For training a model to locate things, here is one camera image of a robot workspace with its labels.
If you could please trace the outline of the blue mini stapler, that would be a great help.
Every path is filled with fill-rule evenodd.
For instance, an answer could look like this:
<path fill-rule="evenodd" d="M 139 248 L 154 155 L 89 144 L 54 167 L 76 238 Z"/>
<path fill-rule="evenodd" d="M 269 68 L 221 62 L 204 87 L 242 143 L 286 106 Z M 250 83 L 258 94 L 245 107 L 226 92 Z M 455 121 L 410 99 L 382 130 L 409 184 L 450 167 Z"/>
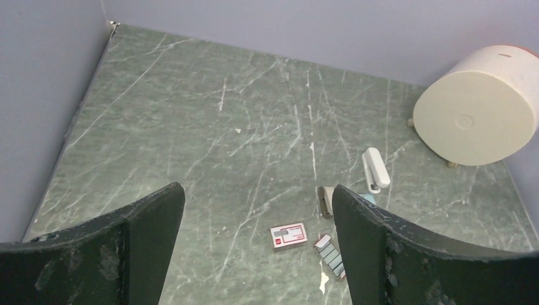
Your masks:
<path fill-rule="evenodd" d="M 370 205 L 376 205 L 376 200 L 374 198 L 373 194 L 367 193 L 367 194 L 359 194 L 360 200 L 363 204 L 370 204 Z"/>

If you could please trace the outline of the beige stapler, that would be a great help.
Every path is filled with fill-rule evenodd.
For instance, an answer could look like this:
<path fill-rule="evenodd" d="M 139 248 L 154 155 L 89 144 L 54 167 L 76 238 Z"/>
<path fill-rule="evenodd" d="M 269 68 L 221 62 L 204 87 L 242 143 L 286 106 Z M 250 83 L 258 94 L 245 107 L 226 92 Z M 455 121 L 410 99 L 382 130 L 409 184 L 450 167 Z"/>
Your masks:
<path fill-rule="evenodd" d="M 326 219 L 333 218 L 332 210 L 332 195 L 334 187 L 332 186 L 319 186 L 317 187 L 317 197 L 320 205 L 320 213 L 322 217 Z"/>

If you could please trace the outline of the staple box tray with staples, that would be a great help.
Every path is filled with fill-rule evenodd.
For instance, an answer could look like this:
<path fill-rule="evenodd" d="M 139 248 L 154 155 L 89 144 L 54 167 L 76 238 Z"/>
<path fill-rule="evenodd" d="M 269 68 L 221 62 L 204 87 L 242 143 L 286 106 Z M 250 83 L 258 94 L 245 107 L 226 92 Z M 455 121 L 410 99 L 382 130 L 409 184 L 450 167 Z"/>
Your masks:
<path fill-rule="evenodd" d="M 321 235 L 313 248 L 336 278 L 340 280 L 345 278 L 346 271 L 341 253 L 328 234 Z"/>

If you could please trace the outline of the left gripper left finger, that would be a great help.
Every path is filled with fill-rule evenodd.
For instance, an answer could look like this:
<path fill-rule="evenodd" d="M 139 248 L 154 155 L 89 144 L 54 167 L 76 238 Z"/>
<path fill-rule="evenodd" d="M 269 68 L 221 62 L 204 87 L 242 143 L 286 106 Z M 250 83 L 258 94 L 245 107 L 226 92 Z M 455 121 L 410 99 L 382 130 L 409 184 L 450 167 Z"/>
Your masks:
<path fill-rule="evenodd" d="M 159 303 L 184 205 L 173 182 L 77 226 L 2 243 L 1 303 Z"/>

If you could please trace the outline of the red staple box sleeve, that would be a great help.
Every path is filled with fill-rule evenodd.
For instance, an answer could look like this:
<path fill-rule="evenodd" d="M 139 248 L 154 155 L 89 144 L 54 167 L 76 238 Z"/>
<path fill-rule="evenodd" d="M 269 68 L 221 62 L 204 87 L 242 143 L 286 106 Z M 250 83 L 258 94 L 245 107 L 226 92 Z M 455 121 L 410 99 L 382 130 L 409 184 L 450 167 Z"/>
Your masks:
<path fill-rule="evenodd" d="M 308 241 L 306 228 L 302 222 L 274 226 L 269 232 L 274 250 L 301 245 Z"/>

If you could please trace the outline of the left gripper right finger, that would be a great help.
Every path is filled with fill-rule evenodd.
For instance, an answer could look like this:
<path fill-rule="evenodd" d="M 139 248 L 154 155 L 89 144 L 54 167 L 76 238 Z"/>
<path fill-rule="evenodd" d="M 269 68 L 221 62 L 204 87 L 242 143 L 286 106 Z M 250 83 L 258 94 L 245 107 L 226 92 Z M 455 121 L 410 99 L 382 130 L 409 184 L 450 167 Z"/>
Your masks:
<path fill-rule="evenodd" d="M 338 185 L 332 209 L 354 304 L 537 304 L 538 253 L 425 229 Z"/>

